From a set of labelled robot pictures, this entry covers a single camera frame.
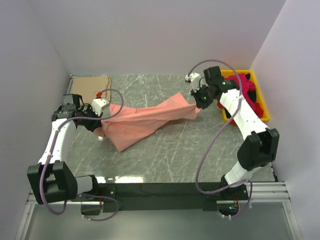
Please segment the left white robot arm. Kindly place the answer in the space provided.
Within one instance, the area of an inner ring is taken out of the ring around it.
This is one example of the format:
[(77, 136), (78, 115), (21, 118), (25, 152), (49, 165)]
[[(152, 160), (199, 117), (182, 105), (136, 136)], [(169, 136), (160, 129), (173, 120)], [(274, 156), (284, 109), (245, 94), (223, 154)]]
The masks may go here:
[(78, 126), (93, 132), (101, 127), (99, 118), (109, 105), (104, 98), (84, 103), (79, 94), (65, 94), (62, 105), (52, 114), (52, 129), (45, 151), (36, 165), (28, 167), (27, 177), (38, 204), (73, 200), (82, 194), (96, 200), (100, 188), (94, 175), (75, 177), (67, 166), (68, 152)]

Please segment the pink t shirt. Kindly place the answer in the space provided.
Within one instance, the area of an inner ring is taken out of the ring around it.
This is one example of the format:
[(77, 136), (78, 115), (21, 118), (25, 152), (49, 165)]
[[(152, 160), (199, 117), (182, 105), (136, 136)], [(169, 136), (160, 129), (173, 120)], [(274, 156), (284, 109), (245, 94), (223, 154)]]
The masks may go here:
[(93, 133), (108, 138), (119, 152), (153, 134), (170, 121), (195, 120), (200, 112), (197, 105), (189, 104), (181, 93), (152, 107), (121, 107), (118, 104), (109, 106), (112, 115), (118, 110), (120, 113), (110, 119), (102, 120), (101, 127)]

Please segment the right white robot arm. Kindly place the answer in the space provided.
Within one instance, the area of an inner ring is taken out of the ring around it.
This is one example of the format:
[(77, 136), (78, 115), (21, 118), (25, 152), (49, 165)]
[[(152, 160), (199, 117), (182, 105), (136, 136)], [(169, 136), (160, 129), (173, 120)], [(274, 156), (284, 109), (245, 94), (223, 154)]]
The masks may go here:
[(233, 168), (221, 178), (221, 186), (217, 190), (202, 190), (202, 194), (220, 193), (221, 197), (230, 200), (237, 194), (237, 187), (246, 183), (262, 167), (276, 158), (280, 134), (277, 129), (270, 129), (256, 115), (243, 96), (243, 85), (238, 73), (236, 80), (225, 80), (219, 66), (207, 68), (203, 76), (190, 73), (185, 77), (191, 83), (190, 94), (196, 106), (206, 109), (217, 100), (230, 114), (227, 121), (234, 121), (240, 130), (243, 143), (237, 152), (237, 162)]

